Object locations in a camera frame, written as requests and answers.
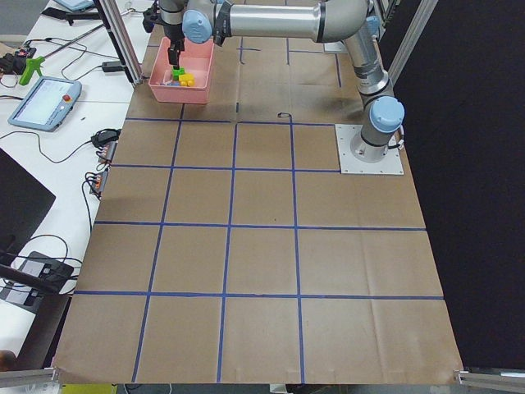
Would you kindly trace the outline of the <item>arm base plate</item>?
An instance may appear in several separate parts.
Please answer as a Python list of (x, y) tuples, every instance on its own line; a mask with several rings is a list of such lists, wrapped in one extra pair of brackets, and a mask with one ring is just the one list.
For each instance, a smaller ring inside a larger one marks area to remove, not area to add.
[(362, 125), (335, 124), (340, 173), (360, 176), (403, 176), (394, 136), (387, 145), (374, 147), (361, 136)]

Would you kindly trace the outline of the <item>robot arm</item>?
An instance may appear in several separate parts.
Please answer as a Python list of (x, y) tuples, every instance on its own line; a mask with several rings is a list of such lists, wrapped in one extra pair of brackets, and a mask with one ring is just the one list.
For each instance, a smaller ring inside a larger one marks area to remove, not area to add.
[(315, 43), (341, 42), (353, 64), (363, 110), (370, 114), (375, 102), (393, 95), (393, 84), (382, 67), (366, 21), (366, 1), (320, 1), (314, 6), (268, 6), (228, 1), (156, 1), (143, 13), (143, 26), (151, 32), (163, 28), (168, 39), (171, 70), (180, 69), (185, 42), (223, 45), (230, 37), (311, 39)]

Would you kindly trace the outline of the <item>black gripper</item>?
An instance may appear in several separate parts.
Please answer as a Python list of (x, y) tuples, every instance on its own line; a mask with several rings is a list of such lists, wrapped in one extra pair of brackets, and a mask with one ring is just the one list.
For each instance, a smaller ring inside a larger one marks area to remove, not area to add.
[(167, 56), (172, 66), (180, 65), (180, 53), (185, 49), (182, 31), (184, 12), (184, 3), (154, 3), (143, 12), (144, 30), (150, 34), (155, 25), (161, 25), (164, 35), (169, 38)]

